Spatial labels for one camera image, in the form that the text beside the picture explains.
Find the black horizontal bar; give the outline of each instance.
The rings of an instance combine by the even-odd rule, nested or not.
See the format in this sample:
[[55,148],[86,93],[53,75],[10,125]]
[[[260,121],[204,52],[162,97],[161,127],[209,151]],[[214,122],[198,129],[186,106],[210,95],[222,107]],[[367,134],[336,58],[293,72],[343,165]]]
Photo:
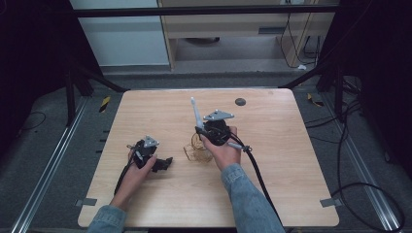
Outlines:
[[234,14],[288,14],[288,13],[332,13],[354,10],[358,6],[341,5],[274,5],[274,6],[212,6],[212,7],[168,7],[127,8],[57,11],[50,14],[75,17],[152,17],[190,15],[234,15]]

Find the person's right hand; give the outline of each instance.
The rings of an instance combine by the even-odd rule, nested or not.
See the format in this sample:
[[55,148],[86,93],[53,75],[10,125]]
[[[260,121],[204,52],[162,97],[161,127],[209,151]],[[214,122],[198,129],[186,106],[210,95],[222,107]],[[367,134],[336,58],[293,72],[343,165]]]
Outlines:
[[[229,126],[229,128],[232,134],[237,135],[237,128],[235,126]],[[240,164],[240,149],[235,149],[229,146],[227,143],[221,146],[215,146],[205,136],[200,135],[200,138],[205,148],[209,150],[215,157],[216,165],[218,165],[218,168],[221,171],[223,171],[224,168],[233,163]],[[235,143],[232,139],[229,139],[228,142]]]

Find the gray carpet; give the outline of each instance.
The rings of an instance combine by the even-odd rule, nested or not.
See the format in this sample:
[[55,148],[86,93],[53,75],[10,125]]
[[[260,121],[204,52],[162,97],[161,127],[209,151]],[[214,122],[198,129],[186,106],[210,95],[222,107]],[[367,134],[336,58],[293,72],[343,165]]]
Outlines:
[[[110,79],[132,89],[142,88],[198,88],[198,87],[273,87],[285,84],[298,77],[299,71],[285,73],[218,73],[218,74],[181,74],[145,75],[110,77]],[[86,112],[80,126],[54,175],[51,186],[34,216],[31,228],[81,229],[77,223],[80,208],[75,207],[77,199],[86,196],[94,170],[99,160],[99,150],[103,150],[107,130],[110,129],[119,105],[121,94],[115,93],[99,83],[92,82],[95,91],[88,98]],[[307,100],[306,90],[313,89],[314,80],[307,82],[295,91],[296,102],[305,121],[329,117],[326,107],[317,107]],[[105,113],[98,113],[103,98],[111,96]],[[39,126],[23,130],[9,151],[8,164],[1,168],[0,177],[0,228],[7,232],[31,191],[42,175],[52,152],[64,130],[66,123],[65,91],[60,89],[37,100],[32,112],[41,112],[46,120]],[[30,128],[42,121],[42,115],[31,115],[25,127]],[[377,143],[371,128],[361,111],[349,117],[349,130],[356,142],[362,158],[367,163],[378,184],[394,196],[406,214],[404,232],[412,232],[412,181],[407,178],[397,164],[385,162],[383,150]],[[321,164],[330,192],[337,188],[336,154],[337,145],[319,139],[337,142],[340,134],[334,123],[308,129],[316,155]],[[345,149],[341,159],[342,183],[358,182],[360,179]],[[370,223],[381,227],[379,218],[368,201],[363,187],[345,191],[351,207]],[[374,232],[356,220],[345,207],[337,208],[340,223],[333,228],[303,228],[303,232]]]

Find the hand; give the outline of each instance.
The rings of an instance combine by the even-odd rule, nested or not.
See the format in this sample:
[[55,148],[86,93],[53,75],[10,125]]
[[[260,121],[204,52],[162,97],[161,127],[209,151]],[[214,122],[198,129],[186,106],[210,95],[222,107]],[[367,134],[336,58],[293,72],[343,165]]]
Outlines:
[[124,178],[121,182],[120,188],[113,197],[110,205],[118,207],[126,211],[128,202],[139,186],[143,183],[145,178],[148,176],[152,167],[155,165],[157,159],[156,155],[153,155],[146,163],[146,165],[139,169],[136,164],[131,164],[128,168]]
[[[230,126],[229,128],[230,132],[232,132],[235,135],[237,134],[236,127]],[[205,148],[209,150],[215,157],[216,165],[218,165],[218,168],[221,171],[223,171],[224,168],[233,163],[240,164],[240,149],[235,149],[229,146],[227,143],[221,146],[215,146],[205,136],[200,135],[200,138],[202,139]],[[228,142],[235,143],[232,139],[229,139]]]

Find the floor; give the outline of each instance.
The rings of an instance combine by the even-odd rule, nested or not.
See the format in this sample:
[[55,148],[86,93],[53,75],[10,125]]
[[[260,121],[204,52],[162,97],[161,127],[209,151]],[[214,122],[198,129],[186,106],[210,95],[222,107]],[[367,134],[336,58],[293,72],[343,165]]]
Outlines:
[[[275,87],[288,83],[305,70],[290,68],[283,58],[274,37],[261,38],[221,38],[213,43],[211,39],[181,40],[177,53],[176,67],[168,71],[147,71],[135,75],[108,75],[107,78],[121,86],[133,89],[144,88],[197,88],[197,87]],[[315,44],[308,43],[307,54]],[[293,93],[299,110],[307,125],[317,124],[329,119],[330,99],[333,90],[319,94],[311,79]],[[356,78],[348,78],[358,86]],[[80,208],[74,203],[86,197],[100,152],[104,148],[107,131],[117,111],[121,94],[115,93],[99,83],[92,82],[94,93],[91,98],[77,94],[77,103],[86,101],[84,116],[79,122],[69,147],[64,152],[59,165],[53,173],[44,197],[36,207],[36,215],[30,219],[30,232],[84,232],[77,224]],[[307,94],[319,98],[325,105],[320,107],[308,101]],[[107,95],[111,102],[105,113],[98,113],[102,100]],[[345,103],[356,101],[357,96],[345,94]],[[64,133],[66,123],[64,89],[38,99],[19,137],[12,145],[9,164],[0,173],[0,232],[9,232],[24,205],[30,198],[48,166],[51,155]],[[398,164],[387,163],[384,151],[376,140],[372,128],[363,117],[361,109],[348,116],[350,137],[342,144],[338,157],[338,141],[342,125],[332,121],[320,127],[308,128],[316,155],[326,178],[330,192],[337,189],[337,169],[340,164],[343,184],[364,181],[362,167],[379,186],[388,191],[404,211],[406,224],[403,232],[412,232],[412,181]],[[383,204],[373,205],[374,191],[364,187],[350,188],[345,191],[346,200],[356,213],[382,228],[382,218],[376,210]],[[386,203],[394,216],[401,217],[392,202]],[[295,228],[292,232],[375,232],[351,215],[345,206],[337,207],[340,223],[332,228]]]

